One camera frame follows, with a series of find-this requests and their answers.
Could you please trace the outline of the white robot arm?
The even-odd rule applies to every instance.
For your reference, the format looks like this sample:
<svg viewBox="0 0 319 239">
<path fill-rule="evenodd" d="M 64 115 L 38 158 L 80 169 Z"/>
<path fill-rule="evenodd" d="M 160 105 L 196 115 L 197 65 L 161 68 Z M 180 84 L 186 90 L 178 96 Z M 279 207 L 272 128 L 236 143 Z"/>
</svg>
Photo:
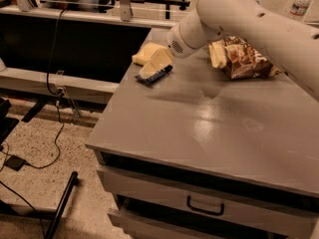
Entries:
<svg viewBox="0 0 319 239">
<path fill-rule="evenodd" d="M 319 31 L 273 13 L 255 0 L 196 0 L 196 7 L 170 28 L 167 53 L 186 58 L 227 36 L 246 41 L 313 99 L 319 99 Z"/>
</svg>

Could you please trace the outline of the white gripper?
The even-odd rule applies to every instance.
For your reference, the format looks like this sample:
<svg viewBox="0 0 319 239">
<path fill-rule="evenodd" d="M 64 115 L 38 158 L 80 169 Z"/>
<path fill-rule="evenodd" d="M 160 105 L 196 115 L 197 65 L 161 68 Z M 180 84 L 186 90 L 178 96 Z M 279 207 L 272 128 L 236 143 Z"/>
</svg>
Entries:
<svg viewBox="0 0 319 239">
<path fill-rule="evenodd" d="M 143 65 L 139 76 L 146 80 L 172 64 L 172 55 L 186 58 L 204 46 L 210 39 L 210 32 L 197 16 L 186 16 L 173 26 L 166 35 L 168 49 L 158 49 Z"/>
</svg>

